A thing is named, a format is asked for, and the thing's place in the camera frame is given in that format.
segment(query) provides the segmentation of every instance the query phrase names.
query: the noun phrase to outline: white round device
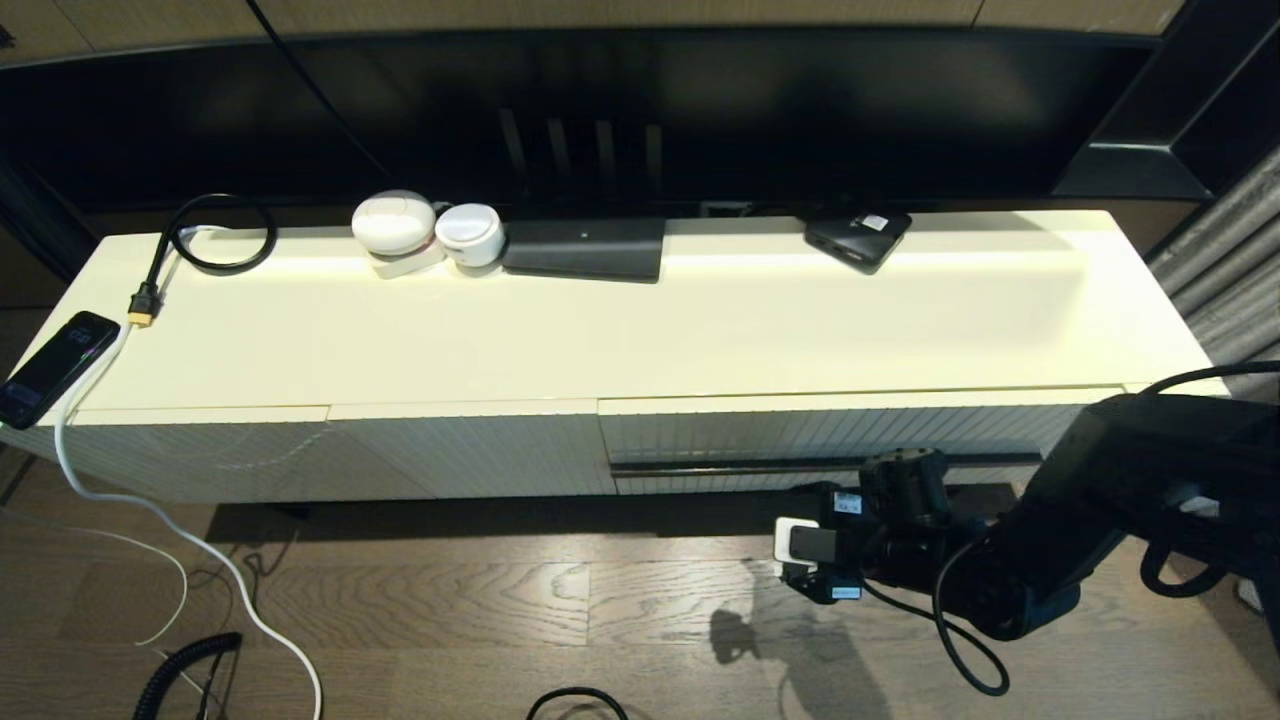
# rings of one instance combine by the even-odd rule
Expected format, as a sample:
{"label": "white round device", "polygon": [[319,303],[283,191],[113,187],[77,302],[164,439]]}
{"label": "white round device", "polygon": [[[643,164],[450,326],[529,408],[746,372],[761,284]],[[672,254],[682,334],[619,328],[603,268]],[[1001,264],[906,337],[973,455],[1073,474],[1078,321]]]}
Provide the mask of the white round device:
{"label": "white round device", "polygon": [[435,237],[454,263],[468,268],[493,263],[507,242],[498,211],[477,202],[445,210],[435,223]]}
{"label": "white round device", "polygon": [[406,255],[422,247],[435,232],[435,210],[408,190],[379,192],[356,208],[351,232],[376,255]]}

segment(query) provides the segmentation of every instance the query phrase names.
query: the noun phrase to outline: cabinet top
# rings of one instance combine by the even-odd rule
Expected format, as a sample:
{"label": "cabinet top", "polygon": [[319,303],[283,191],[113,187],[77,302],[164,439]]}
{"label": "cabinet top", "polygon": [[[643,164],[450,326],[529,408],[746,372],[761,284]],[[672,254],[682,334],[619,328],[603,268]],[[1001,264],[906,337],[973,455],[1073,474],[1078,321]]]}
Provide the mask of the cabinet top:
{"label": "cabinet top", "polygon": [[[205,231],[193,246],[230,260],[259,237]],[[78,310],[123,322],[156,240],[105,238],[28,355]],[[876,275],[805,245],[791,218],[671,220],[657,284],[477,277],[452,263],[383,281],[347,228],[283,229],[270,259],[241,275],[168,263],[164,309],[132,333],[82,423],[1119,391],[1210,364],[1103,211],[916,215]]]}

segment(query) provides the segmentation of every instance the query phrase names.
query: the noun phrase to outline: curtain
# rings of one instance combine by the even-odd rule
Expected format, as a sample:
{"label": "curtain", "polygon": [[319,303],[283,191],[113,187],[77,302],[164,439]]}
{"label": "curtain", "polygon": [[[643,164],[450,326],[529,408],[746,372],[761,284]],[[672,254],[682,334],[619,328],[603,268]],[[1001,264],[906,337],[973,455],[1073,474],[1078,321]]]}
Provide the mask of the curtain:
{"label": "curtain", "polygon": [[[1149,265],[1213,364],[1280,360],[1280,146]],[[1280,400],[1274,375],[1226,384],[1235,397]]]}

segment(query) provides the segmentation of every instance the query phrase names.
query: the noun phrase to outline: smartphone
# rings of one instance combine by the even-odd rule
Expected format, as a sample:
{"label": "smartphone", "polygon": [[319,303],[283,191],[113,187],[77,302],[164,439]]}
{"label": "smartphone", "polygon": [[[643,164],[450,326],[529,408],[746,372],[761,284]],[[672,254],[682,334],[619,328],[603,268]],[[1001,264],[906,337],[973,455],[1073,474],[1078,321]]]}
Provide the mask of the smartphone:
{"label": "smartphone", "polygon": [[0,386],[0,423],[26,430],[120,334],[120,325],[81,311]]}

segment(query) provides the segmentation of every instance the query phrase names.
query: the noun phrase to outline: sticker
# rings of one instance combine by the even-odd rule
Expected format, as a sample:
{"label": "sticker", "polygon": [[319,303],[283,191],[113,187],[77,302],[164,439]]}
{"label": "sticker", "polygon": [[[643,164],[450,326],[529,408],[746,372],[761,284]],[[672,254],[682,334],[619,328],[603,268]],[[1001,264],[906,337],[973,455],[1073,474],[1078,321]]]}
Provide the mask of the sticker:
{"label": "sticker", "polygon": [[863,514],[863,496],[851,492],[836,493],[836,512]]}
{"label": "sticker", "polygon": [[860,220],[861,224],[872,228],[876,232],[884,229],[888,225],[888,218],[881,218],[873,213],[867,213]]}

